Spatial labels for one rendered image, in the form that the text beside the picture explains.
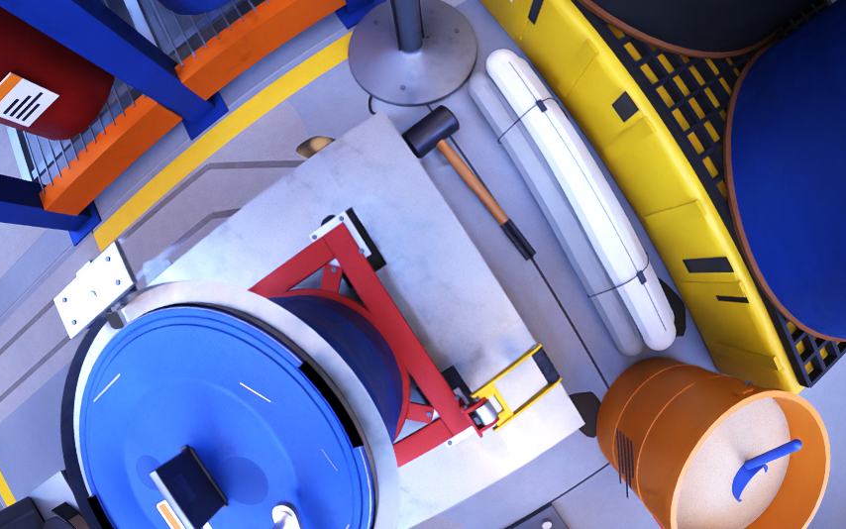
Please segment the wooden handle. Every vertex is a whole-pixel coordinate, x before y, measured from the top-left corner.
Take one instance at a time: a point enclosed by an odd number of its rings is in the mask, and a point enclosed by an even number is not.
[[[504,211],[501,209],[501,206],[498,205],[498,202],[496,202],[494,197],[491,196],[488,189],[482,185],[481,181],[476,178],[463,159],[459,158],[456,151],[453,150],[448,143],[446,143],[446,140],[440,140],[440,143],[436,144],[436,149],[439,149],[439,152],[442,153],[443,156],[446,157],[446,160],[449,161],[449,165],[451,165],[459,176],[463,178],[466,184],[469,185],[469,188],[476,194],[478,200],[481,200],[481,203],[488,210],[488,213],[491,213],[491,216],[498,222],[498,225],[500,226],[508,222],[508,216],[504,214]]]

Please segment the mallet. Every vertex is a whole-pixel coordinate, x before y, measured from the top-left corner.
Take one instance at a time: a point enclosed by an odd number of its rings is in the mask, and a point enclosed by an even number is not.
[[[478,200],[491,213],[498,225],[501,226],[501,231],[508,236],[514,247],[518,249],[521,256],[525,260],[534,257],[536,252],[531,247],[531,243],[524,238],[521,231],[514,224],[514,221],[508,218],[498,202],[491,196],[485,185],[476,177],[469,166],[459,157],[459,154],[446,141],[459,130],[459,120],[446,107],[440,105],[436,110],[430,112],[423,119],[417,122],[416,125],[403,133],[403,139],[406,140],[407,146],[417,158],[425,157],[433,148],[436,148],[446,160],[449,165],[456,170],[463,181],[476,194]]]

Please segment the orange bucket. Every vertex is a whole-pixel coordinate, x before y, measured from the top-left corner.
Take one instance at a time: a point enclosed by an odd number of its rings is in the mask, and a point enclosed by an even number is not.
[[[775,498],[747,527],[804,529],[825,493],[831,457],[824,423],[794,393],[744,384],[671,359],[648,359],[626,370],[602,399],[596,423],[599,449],[617,470],[620,456],[628,458],[631,468],[623,475],[629,487],[662,527],[678,529],[682,483],[697,451],[727,417],[765,398],[779,404],[790,437],[802,440],[803,448],[790,456]],[[631,450],[620,450],[617,431]]]

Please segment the red metal frame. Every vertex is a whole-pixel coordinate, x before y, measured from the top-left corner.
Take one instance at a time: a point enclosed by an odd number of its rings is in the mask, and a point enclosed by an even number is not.
[[[333,266],[332,260],[340,265]],[[295,289],[296,285],[322,269],[321,289]],[[362,304],[339,293],[342,274],[346,273]],[[485,404],[484,399],[469,407],[446,383],[443,375],[423,348],[416,334],[410,329],[400,309],[377,278],[368,260],[360,253],[358,244],[348,228],[338,226],[321,239],[264,277],[250,292],[266,298],[295,295],[317,295],[343,303],[367,318],[390,345],[403,374],[404,394],[397,435],[406,419],[428,423],[423,428],[394,443],[397,464],[406,463],[426,454],[469,428],[479,436],[491,427],[478,427],[470,413]],[[409,402],[409,378],[417,383],[432,406]],[[428,411],[439,413],[439,418],[427,417]]]

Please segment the hammer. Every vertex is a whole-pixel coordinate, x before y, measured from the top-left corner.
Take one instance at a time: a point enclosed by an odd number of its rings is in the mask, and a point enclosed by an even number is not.
[[[514,221],[508,218],[498,202],[491,196],[485,185],[481,180],[475,176],[469,166],[459,157],[456,151],[450,147],[446,139],[459,131],[459,120],[446,107],[440,105],[436,110],[430,112],[423,119],[417,122],[416,125],[403,133],[403,140],[406,141],[407,147],[410,148],[417,158],[425,157],[433,148],[436,148],[446,160],[449,165],[456,170],[463,181],[476,194],[478,200],[491,213],[495,221],[501,226],[501,231],[504,232],[508,239],[514,244],[514,247],[521,253],[521,257],[525,261],[534,257],[536,252],[531,246],[531,243],[525,239],[521,231],[514,224]],[[316,153],[327,147],[334,140],[324,136],[316,136],[310,138],[302,143],[296,152],[305,158],[311,158]]]

